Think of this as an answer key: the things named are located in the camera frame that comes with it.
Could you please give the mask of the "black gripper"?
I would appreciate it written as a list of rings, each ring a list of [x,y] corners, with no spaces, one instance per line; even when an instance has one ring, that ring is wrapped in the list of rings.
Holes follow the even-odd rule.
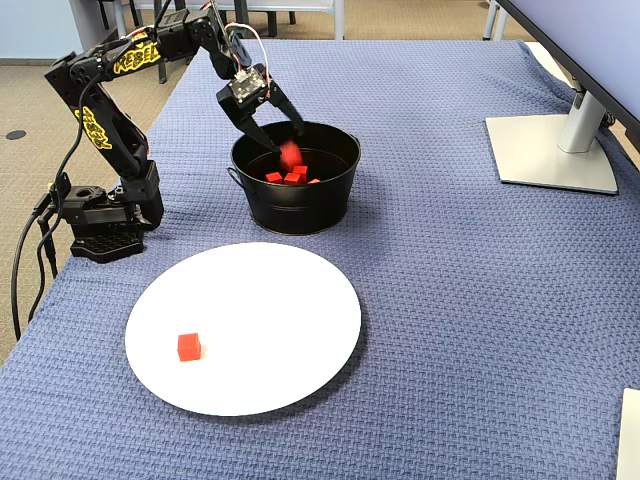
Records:
[[[304,134],[304,120],[280,87],[267,92],[265,82],[257,84],[227,83],[216,95],[223,111],[233,125],[244,135],[271,152],[280,152],[280,147],[265,133],[253,119],[256,110],[265,102],[270,102],[292,123],[297,135]]]

